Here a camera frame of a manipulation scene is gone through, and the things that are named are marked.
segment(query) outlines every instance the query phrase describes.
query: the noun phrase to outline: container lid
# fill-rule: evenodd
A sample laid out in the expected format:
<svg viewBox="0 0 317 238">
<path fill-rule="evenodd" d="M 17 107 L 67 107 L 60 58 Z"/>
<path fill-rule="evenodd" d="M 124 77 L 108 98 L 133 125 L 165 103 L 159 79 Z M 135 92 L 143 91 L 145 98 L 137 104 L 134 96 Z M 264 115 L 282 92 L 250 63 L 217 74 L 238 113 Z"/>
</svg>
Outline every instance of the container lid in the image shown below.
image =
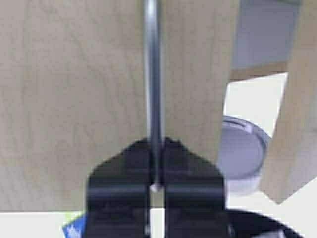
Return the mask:
<svg viewBox="0 0 317 238">
<path fill-rule="evenodd" d="M 257 187 L 254 183 L 259 183 L 268 141 L 269 136 L 258 126 L 224 116 L 217 166 L 235 192 Z"/>
</svg>

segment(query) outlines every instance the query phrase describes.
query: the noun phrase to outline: silver metal rod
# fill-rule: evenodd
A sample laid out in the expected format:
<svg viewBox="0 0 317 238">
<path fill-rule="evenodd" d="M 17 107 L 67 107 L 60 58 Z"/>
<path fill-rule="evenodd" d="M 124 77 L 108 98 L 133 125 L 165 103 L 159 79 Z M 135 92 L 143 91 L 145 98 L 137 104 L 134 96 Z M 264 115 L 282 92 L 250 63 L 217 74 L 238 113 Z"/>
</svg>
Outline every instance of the silver metal rod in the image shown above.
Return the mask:
<svg viewBox="0 0 317 238">
<path fill-rule="evenodd" d="M 144 0 L 144 78 L 147 101 L 147 131 L 154 166 L 153 190 L 162 185 L 164 113 L 162 98 L 160 0 Z"/>
</svg>

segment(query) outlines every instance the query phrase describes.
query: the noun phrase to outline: round container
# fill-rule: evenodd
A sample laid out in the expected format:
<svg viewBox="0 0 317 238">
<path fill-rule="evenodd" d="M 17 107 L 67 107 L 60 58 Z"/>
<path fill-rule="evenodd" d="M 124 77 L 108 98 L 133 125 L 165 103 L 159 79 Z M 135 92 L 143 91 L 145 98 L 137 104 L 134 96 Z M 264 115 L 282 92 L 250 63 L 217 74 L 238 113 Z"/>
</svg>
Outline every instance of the round container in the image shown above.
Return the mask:
<svg viewBox="0 0 317 238">
<path fill-rule="evenodd" d="M 269 140 L 258 126 L 224 116 L 217 166 L 230 194 L 245 195 L 257 190 Z"/>
</svg>

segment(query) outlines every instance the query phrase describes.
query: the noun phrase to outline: light wood panel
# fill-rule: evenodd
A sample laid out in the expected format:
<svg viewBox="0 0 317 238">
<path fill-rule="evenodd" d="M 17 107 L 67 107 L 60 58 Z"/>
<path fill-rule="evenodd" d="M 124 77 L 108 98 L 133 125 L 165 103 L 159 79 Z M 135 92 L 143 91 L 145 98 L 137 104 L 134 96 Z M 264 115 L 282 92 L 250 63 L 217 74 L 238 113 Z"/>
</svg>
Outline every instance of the light wood panel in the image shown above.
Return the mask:
<svg viewBox="0 0 317 238">
<path fill-rule="evenodd" d="M 303 1 L 261 190 L 282 202 L 317 176 L 317 2 Z"/>
<path fill-rule="evenodd" d="M 140 0 L 0 3 L 0 211 L 84 208 L 87 175 L 145 136 Z"/>
<path fill-rule="evenodd" d="M 241 81 L 251 78 L 269 76 L 287 71 L 287 62 L 269 63 L 250 68 L 233 69 L 231 71 L 230 81 Z"/>
<path fill-rule="evenodd" d="M 164 0 L 167 135 L 215 162 L 239 1 Z"/>
<path fill-rule="evenodd" d="M 163 0 L 167 135 L 216 159 L 238 1 Z M 0 3 L 0 211 L 84 209 L 146 134 L 141 0 Z"/>
</svg>

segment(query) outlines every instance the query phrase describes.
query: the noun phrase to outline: wooden board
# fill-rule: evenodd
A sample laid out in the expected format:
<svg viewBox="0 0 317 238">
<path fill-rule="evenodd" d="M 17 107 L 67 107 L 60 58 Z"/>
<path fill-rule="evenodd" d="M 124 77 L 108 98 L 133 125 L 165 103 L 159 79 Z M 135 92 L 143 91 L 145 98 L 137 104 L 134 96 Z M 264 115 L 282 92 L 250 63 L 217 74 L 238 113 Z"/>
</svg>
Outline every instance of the wooden board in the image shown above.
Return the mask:
<svg viewBox="0 0 317 238">
<path fill-rule="evenodd" d="M 233 69 L 231 71 L 230 81 L 241 81 L 251 78 L 269 76 L 287 71 L 287 62 L 269 63 L 250 68 Z"/>
<path fill-rule="evenodd" d="M 167 134 L 216 159 L 238 1 L 164 0 Z M 84 209 L 146 134 L 141 0 L 0 3 L 0 211 Z"/>
<path fill-rule="evenodd" d="M 261 190 L 282 202 L 317 176 L 317 2 L 303 1 Z"/>
<path fill-rule="evenodd" d="M 91 169 L 144 137 L 142 3 L 0 3 L 0 211 L 84 208 Z"/>
<path fill-rule="evenodd" d="M 167 135 L 215 162 L 239 1 L 165 0 Z"/>
</svg>

